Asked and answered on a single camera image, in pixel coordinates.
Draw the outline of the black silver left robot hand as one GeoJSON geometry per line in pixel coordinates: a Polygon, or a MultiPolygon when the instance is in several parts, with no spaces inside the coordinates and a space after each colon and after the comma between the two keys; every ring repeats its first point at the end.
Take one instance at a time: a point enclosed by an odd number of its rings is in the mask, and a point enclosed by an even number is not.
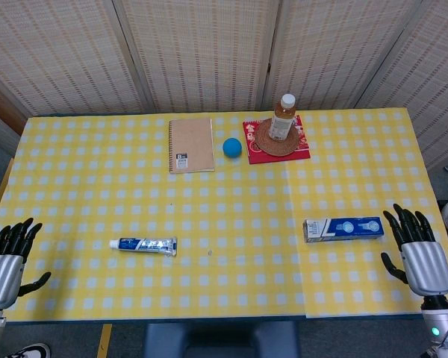
{"type": "Polygon", "coordinates": [[[43,287],[52,273],[47,271],[33,283],[22,284],[22,276],[34,239],[41,223],[26,219],[14,226],[5,226],[0,231],[0,310],[11,307],[22,297],[43,287]]]}

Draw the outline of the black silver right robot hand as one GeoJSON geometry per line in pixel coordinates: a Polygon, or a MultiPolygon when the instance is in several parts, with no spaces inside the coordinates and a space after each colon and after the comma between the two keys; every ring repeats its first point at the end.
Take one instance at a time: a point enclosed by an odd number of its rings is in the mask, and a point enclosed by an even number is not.
{"type": "Polygon", "coordinates": [[[420,212],[411,212],[398,204],[395,214],[385,210],[403,269],[397,268],[390,256],[382,252],[381,259],[387,272],[410,287],[421,297],[448,293],[448,262],[445,252],[436,241],[429,220],[420,212]]]}

